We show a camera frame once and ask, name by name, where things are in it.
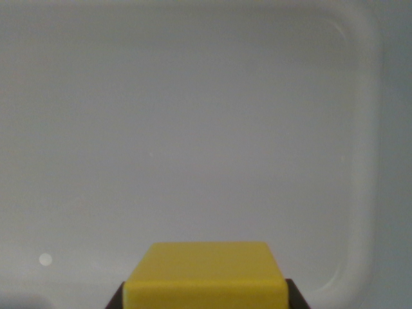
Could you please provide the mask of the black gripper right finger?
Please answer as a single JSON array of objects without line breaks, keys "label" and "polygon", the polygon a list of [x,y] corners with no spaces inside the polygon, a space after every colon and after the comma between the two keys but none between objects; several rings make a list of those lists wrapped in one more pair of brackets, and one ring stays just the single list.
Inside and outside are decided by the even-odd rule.
[{"label": "black gripper right finger", "polygon": [[286,279],[288,286],[288,308],[289,309],[310,309],[309,304],[302,293],[290,278]]}]

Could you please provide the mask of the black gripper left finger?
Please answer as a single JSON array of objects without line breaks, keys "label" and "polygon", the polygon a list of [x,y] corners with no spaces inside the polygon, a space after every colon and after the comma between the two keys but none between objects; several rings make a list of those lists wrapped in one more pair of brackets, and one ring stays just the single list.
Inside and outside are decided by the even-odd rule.
[{"label": "black gripper left finger", "polygon": [[123,309],[123,287],[124,281],[120,284],[117,291],[114,293],[105,309]]}]

